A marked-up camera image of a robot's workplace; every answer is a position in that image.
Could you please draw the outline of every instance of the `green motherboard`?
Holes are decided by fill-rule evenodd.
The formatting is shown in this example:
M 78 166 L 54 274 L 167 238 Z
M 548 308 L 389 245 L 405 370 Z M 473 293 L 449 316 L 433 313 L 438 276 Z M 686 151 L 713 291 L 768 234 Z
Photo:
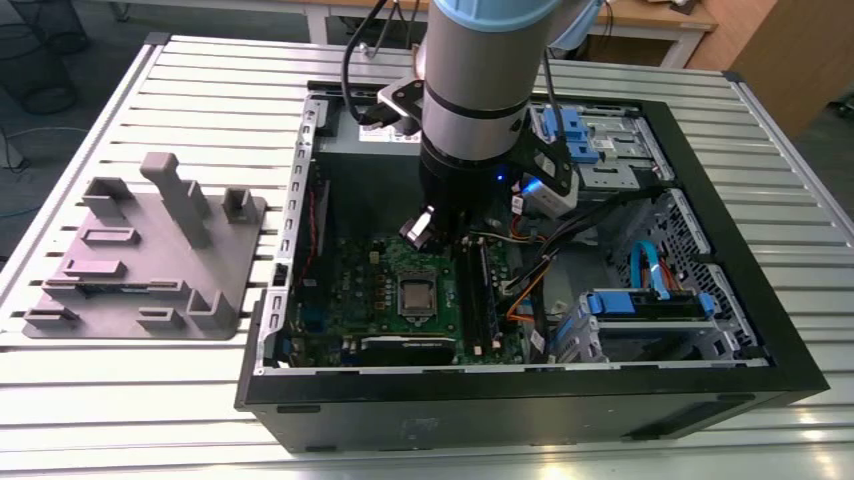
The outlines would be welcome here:
M 488 248 L 496 286 L 510 277 L 506 246 Z M 458 364 L 521 363 L 518 335 L 504 335 L 501 348 L 476 355 L 464 346 L 464 322 L 454 260 L 449 255 L 416 252 L 398 237 L 339 239 L 326 308 L 301 312 L 309 332 L 313 366 L 349 364 L 349 345 L 369 336 L 444 337 L 457 341 Z M 421 303 L 413 311 L 410 303 Z M 335 339 L 343 339 L 338 345 Z

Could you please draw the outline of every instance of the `mesh wastebasket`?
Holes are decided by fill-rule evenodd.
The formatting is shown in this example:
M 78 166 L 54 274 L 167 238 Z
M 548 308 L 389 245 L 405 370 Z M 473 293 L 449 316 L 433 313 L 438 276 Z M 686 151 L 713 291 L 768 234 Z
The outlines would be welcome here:
M 10 0 L 10 3 L 54 52 L 65 55 L 89 46 L 90 38 L 71 0 Z
M 35 114 L 71 107 L 78 93 L 62 58 L 29 25 L 0 25 L 0 86 Z

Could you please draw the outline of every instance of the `open computer tower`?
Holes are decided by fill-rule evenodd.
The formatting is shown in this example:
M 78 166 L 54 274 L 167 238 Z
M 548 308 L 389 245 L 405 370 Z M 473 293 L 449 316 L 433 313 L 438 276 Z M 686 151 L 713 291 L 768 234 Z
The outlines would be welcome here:
M 398 237 L 418 136 L 311 91 L 237 398 L 289 450 L 677 438 L 828 389 L 666 104 L 560 98 L 573 198 L 500 176 L 480 233 L 432 255 Z M 544 98 L 530 113 L 554 134 Z M 566 219 L 618 194 L 520 298 Z

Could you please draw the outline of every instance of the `black plastic frame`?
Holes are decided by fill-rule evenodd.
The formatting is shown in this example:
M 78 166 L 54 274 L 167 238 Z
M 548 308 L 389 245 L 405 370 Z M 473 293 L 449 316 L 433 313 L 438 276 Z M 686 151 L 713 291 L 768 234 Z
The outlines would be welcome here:
M 536 95 L 537 101 L 545 96 Z M 472 399 L 532 399 L 602 395 L 750 395 L 782 406 L 828 390 L 821 370 L 760 264 L 729 215 L 668 104 L 662 102 L 560 96 L 564 102 L 637 107 L 646 117 L 706 234 L 714 262 L 722 267 L 769 367 L 530 371 L 385 375 L 255 376 L 258 325 L 254 322 L 239 380 L 237 408 L 291 408 L 327 402 L 414 402 Z

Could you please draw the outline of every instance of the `floor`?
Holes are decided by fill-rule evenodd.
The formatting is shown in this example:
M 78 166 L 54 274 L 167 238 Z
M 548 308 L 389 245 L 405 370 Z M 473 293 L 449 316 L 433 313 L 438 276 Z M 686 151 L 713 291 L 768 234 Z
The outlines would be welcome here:
M 0 91 L 0 125 L 10 134 L 50 126 L 87 129 L 151 31 L 309 41 L 306 21 L 297 14 L 134 5 L 131 21 L 118 23 L 105 3 L 77 2 L 77 7 L 93 39 L 93 44 L 83 53 L 66 57 L 79 88 L 78 105 L 59 114 L 29 115 Z M 15 21 L 15 14 L 9 6 L 0 5 L 0 24 Z M 347 38 L 347 27 L 333 19 L 331 42 L 343 44 Z M 390 46 L 394 46 L 394 41 L 396 38 L 392 39 Z M 35 211 L 15 216 L 10 214 L 42 204 L 82 140 L 83 133 L 58 130 L 34 132 L 13 141 L 33 165 L 21 175 L 15 175 L 9 169 L 0 169 L 0 267 L 25 234 Z M 851 152 L 854 151 L 854 121 L 840 119 L 829 109 L 796 143 L 828 188 L 854 216 L 854 169 L 848 165 Z

